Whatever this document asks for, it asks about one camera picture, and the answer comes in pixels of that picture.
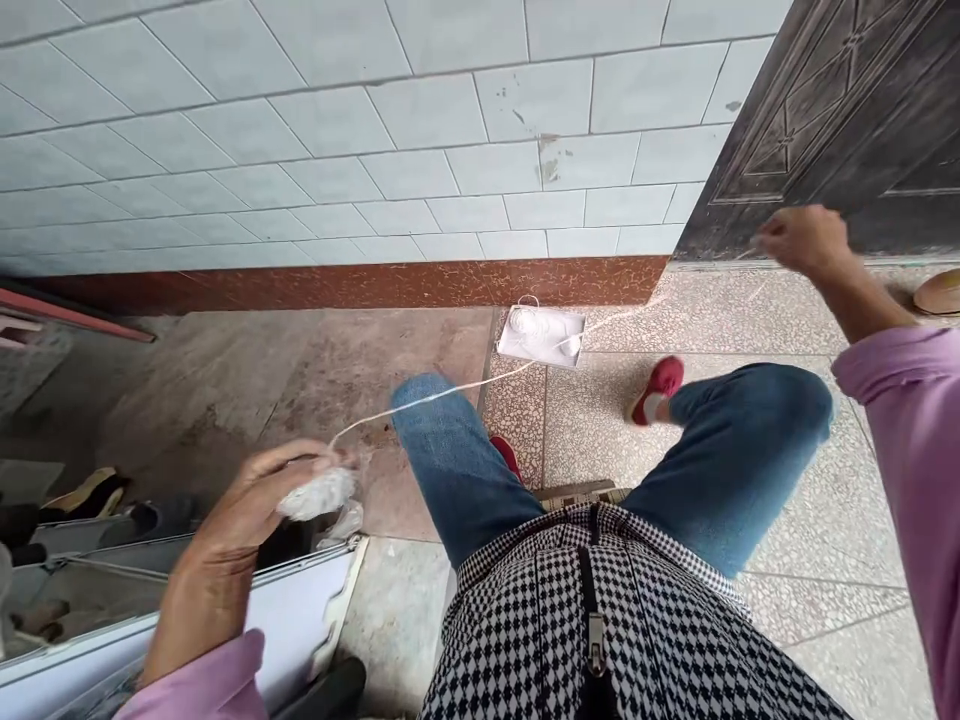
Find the hand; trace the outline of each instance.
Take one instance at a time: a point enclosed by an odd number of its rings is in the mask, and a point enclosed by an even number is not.
[[[823,205],[781,208],[757,233],[767,255],[813,281],[860,265],[847,244],[847,224]]]
[[[280,524],[280,501],[344,461],[344,455],[325,443],[306,439],[248,458],[194,535],[186,562],[252,567],[257,549]]]

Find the brown baseboard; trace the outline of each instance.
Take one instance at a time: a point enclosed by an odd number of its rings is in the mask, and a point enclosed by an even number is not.
[[[24,284],[117,315],[204,310],[633,305],[650,299],[670,258],[558,258],[326,265],[31,278]]]

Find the tiled wall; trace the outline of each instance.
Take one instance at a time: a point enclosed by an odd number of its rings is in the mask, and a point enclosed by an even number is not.
[[[668,255],[788,0],[0,0],[0,271]]]

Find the pink sleeve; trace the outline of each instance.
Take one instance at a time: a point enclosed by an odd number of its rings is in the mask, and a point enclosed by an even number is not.
[[[250,630],[130,698],[115,720],[267,720],[254,676],[263,633]]]
[[[885,330],[833,372],[867,409],[937,712],[960,717],[960,331]]]

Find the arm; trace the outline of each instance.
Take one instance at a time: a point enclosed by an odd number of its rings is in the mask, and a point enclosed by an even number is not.
[[[296,440],[244,463],[170,576],[140,690],[118,718],[266,720],[254,682],[263,634],[242,634],[257,550],[287,493],[339,462],[322,443]]]
[[[820,291],[847,339],[840,388],[866,407],[941,718],[960,716],[960,332],[927,328],[874,280],[839,215],[780,211],[767,252]]]

